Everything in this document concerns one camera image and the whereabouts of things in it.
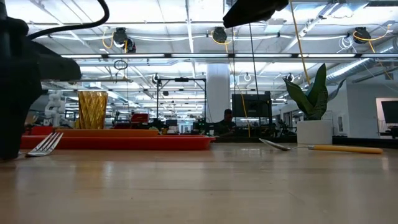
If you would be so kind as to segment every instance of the yellow handle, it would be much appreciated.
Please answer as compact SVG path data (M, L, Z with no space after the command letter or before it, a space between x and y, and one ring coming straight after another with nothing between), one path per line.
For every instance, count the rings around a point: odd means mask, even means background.
M371 147L316 145L316 146L310 146L308 148L311 150L317 150L317 151L360 152L360 153L373 153L373 154L382 154L383 153L382 149L371 148Z

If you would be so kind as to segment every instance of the white pillar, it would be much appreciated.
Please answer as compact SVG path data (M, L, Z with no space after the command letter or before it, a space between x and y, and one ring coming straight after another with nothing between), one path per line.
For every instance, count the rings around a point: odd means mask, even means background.
M231 108L228 64L207 65L207 121L216 123L224 119L224 110Z

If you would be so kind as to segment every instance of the metal frame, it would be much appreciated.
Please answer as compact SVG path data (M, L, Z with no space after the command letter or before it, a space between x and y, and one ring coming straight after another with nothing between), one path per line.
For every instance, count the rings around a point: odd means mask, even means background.
M164 85L162 85L161 88L159 88L159 82L161 81L166 81ZM162 90L167 84L169 84L170 81L175 81L175 82L189 82L189 81L194 81L202 91L205 92L205 121L206 121L206 108L207 108L207 83L206 83L206 78L160 78L157 80L156 84L156 119L159 119L159 91ZM205 83L205 87L203 88L197 81L203 81Z

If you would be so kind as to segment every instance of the red tray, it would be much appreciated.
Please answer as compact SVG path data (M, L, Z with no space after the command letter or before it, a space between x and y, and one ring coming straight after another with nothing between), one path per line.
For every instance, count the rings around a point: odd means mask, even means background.
M46 136L23 136L20 148L33 149ZM146 138L63 137L56 149L91 150L206 150L215 138L207 136L159 136Z

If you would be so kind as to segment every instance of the red object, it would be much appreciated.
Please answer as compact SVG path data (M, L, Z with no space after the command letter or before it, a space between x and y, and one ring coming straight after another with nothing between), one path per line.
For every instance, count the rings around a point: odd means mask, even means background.
M49 134L52 133L52 131L53 131L52 126L34 126L30 134L36 136L41 136L41 135L48 136Z
M45 136L23 136L21 149L33 149ZM207 136L159 136L146 138L63 137L56 149L91 150L206 150L215 138Z
M132 123L148 123L149 122L149 114L133 114L131 116Z

